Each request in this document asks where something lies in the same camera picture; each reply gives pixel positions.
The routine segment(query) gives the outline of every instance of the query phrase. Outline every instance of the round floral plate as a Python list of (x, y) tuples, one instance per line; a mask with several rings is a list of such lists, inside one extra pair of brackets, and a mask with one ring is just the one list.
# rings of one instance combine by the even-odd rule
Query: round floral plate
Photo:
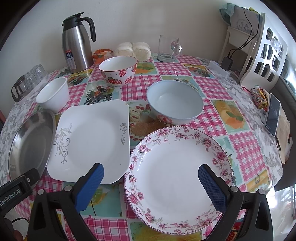
[(135, 214), (167, 234), (190, 234), (210, 225), (220, 212), (198, 179), (202, 164), (208, 164), (229, 186), (233, 184), (226, 153), (204, 132), (171, 126), (147, 135), (133, 150), (124, 176)]

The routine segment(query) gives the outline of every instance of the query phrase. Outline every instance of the silver bolt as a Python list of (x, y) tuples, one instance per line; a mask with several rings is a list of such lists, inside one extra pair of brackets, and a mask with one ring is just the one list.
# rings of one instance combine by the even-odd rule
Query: silver bolt
[(236, 186), (231, 186), (230, 187), (230, 190), (233, 191), (233, 192), (237, 192), (238, 191), (238, 188)]
[(41, 195), (41, 194), (44, 193), (44, 190), (43, 190), (43, 189), (39, 189), (37, 193), (38, 193), (39, 195)]
[(64, 190), (66, 192), (71, 191), (71, 189), (72, 189), (72, 186), (71, 185), (67, 185), (67, 186), (64, 187)]
[(262, 188), (260, 188), (258, 192), (259, 192), (260, 194), (265, 194), (265, 191), (264, 191)]

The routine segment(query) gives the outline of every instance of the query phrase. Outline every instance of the blue gripper pad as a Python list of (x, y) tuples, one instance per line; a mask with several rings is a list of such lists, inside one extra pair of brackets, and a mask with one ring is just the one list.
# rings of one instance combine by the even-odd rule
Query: blue gripper pad
[(75, 208), (78, 213), (87, 208), (89, 202), (91, 201), (91, 198), (93, 197), (95, 191), (103, 180), (103, 165), (99, 164), (92, 173), (90, 173), (89, 171), (84, 177), (87, 176), (89, 176), (88, 179), (85, 181), (85, 184), (81, 187), (80, 191), (75, 196)]
[(198, 178), (202, 186), (204, 187), (205, 191), (207, 192), (209, 198), (211, 199), (215, 209), (219, 212), (224, 213), (227, 208), (227, 196), (224, 194), (224, 192), (221, 190), (221, 188), (214, 180), (218, 177), (214, 174), (214, 172), (210, 169), (210, 167), (207, 164), (203, 164), (198, 169)]

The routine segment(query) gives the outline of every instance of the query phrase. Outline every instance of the table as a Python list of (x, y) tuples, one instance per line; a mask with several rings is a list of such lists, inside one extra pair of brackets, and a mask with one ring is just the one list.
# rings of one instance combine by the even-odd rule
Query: table
[[(231, 78), (224, 78), (208, 67), (209, 60), (180, 56), (174, 63), (159, 62), (155, 54), (147, 62), (139, 62), (133, 81), (123, 87), (114, 87), (104, 95), (96, 95), (98, 87), (106, 87), (97, 66), (76, 74), (67, 68), (52, 72), (48, 81), (67, 77), (70, 100), (56, 114), (58, 122), (62, 112), (74, 105), (92, 104), (111, 99), (128, 102), (130, 112), (131, 149), (148, 133), (162, 127), (162, 123), (141, 120), (141, 113), (149, 113), (146, 101), (148, 87), (161, 80), (178, 80), (199, 91), (204, 101), (203, 112), (187, 126), (211, 135), (224, 148), (229, 157), (234, 184), (241, 191), (255, 192), (259, 188), (268, 191), (283, 174), (276, 141), (264, 129), (259, 111), (248, 93)], [(0, 134), (0, 185), (9, 180), (8, 156), (13, 137), (27, 118), (40, 109), (35, 103), (38, 92), (21, 104), (15, 104)], [(72, 183), (52, 179), (45, 170), (33, 194), (15, 207), (23, 217), (29, 218), (37, 190), (60, 191)], [(161, 240), (159, 233), (143, 224), (132, 211), (126, 199), (123, 182), (100, 185), (91, 204), (81, 215), (98, 240)], [(58, 215), (69, 240), (74, 240), (61, 211)], [(205, 239), (216, 222), (203, 230), (183, 237), (184, 240)], [(178, 240), (178, 236), (166, 237)]]

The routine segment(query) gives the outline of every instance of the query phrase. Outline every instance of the square white plate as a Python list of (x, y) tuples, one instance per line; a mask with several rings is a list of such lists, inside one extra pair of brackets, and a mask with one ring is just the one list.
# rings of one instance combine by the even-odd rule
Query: square white plate
[(76, 182), (93, 166), (104, 167), (101, 184), (120, 179), (129, 167), (129, 106), (122, 100), (72, 106), (59, 120), (47, 171)]

